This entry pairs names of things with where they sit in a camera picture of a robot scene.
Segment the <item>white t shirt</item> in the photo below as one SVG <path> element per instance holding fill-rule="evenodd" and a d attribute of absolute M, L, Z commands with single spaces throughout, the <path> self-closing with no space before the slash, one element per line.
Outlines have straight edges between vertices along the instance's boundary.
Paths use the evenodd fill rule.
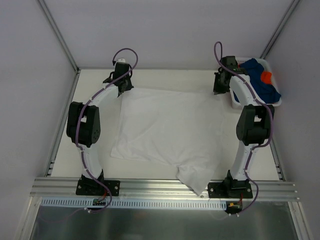
<path fill-rule="evenodd" d="M 136 88 L 122 98 L 111 155 L 170 165 L 200 194 L 218 168 L 225 114 L 210 93 Z"/>

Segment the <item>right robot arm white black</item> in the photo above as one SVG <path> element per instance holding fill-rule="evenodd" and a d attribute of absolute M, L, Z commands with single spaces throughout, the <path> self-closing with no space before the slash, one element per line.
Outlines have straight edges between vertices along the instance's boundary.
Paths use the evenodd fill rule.
<path fill-rule="evenodd" d="M 216 95 L 232 91 L 242 106 L 242 112 L 236 125 L 239 140 L 238 150 L 231 169 L 228 171 L 224 193 L 235 198 L 242 191 L 240 184 L 249 181 L 251 160 L 258 148 L 270 142 L 273 133 L 272 105 L 267 105 L 251 85 L 250 77 L 244 68 L 239 68 L 235 56 L 225 56 L 218 60 L 220 68 L 216 72 L 213 93 Z"/>

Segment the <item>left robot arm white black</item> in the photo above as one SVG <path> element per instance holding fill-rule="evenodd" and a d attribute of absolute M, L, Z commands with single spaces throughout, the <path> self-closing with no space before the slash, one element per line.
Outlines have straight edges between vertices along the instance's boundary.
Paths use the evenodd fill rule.
<path fill-rule="evenodd" d="M 131 82 L 132 66 L 117 61 L 114 71 L 102 82 L 102 87 L 86 102 L 73 101 L 69 105 L 66 134 L 79 150 L 87 189 L 93 195 L 104 191 L 103 169 L 98 159 L 95 144 L 101 135 L 100 109 L 124 92 L 134 88 Z"/>

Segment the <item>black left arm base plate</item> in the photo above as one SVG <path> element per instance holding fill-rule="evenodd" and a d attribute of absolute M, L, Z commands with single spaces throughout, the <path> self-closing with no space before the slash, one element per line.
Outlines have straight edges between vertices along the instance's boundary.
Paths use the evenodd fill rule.
<path fill-rule="evenodd" d="M 109 189 L 112 196 L 119 196 L 120 192 L 120 181 L 119 180 L 104 180 L 103 184 Z M 82 176 L 78 182 L 75 194 L 77 196 L 102 196 L 106 193 L 110 196 L 109 192 L 99 183 L 91 178 Z"/>

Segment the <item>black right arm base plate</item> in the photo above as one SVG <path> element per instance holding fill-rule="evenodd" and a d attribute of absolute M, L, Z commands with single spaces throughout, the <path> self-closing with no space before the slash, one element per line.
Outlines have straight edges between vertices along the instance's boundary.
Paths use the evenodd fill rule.
<path fill-rule="evenodd" d="M 210 182 L 207 185 L 209 198 L 223 199 L 252 199 L 253 192 L 248 181 L 240 181 L 235 184 L 226 182 Z"/>

